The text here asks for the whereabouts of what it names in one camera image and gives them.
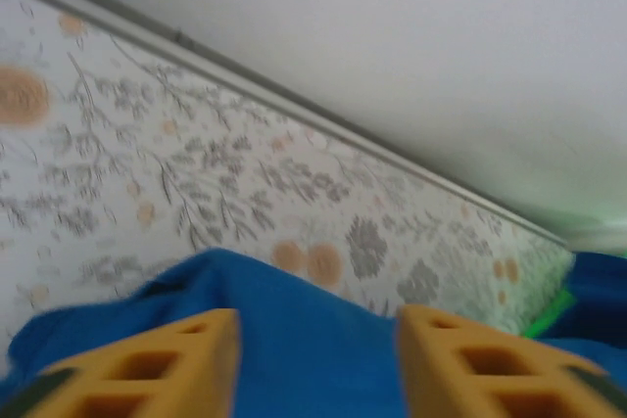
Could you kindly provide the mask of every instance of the blue fabric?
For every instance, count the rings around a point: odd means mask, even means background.
[[[540,340],[597,362],[627,390],[627,260],[577,254],[565,285],[577,302]]]
[[[241,317],[235,417],[407,416],[394,320],[226,250],[183,261],[127,300],[33,318],[11,343],[0,402],[59,359],[220,307]]]

